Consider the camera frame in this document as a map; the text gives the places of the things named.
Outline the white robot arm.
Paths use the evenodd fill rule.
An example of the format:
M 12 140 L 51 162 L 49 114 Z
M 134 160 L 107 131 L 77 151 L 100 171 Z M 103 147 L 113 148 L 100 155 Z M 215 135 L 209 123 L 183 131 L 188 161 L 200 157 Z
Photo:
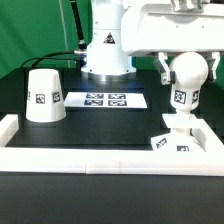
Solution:
M 90 0 L 92 41 L 84 74 L 119 79 L 136 69 L 133 57 L 151 56 L 164 85 L 175 81 L 166 60 L 185 52 L 201 54 L 208 77 L 216 78 L 224 55 L 224 0 Z

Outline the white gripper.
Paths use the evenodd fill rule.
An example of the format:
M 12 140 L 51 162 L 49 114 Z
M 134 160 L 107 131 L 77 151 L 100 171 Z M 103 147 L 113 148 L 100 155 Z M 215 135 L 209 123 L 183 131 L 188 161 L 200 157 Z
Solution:
M 224 4 L 206 3 L 192 11 L 176 11 L 171 0 L 124 0 L 123 6 L 122 49 L 130 56 L 154 53 L 162 85 L 175 83 L 167 54 L 191 51 L 208 52 L 207 82 L 217 79 L 219 52 L 224 51 Z

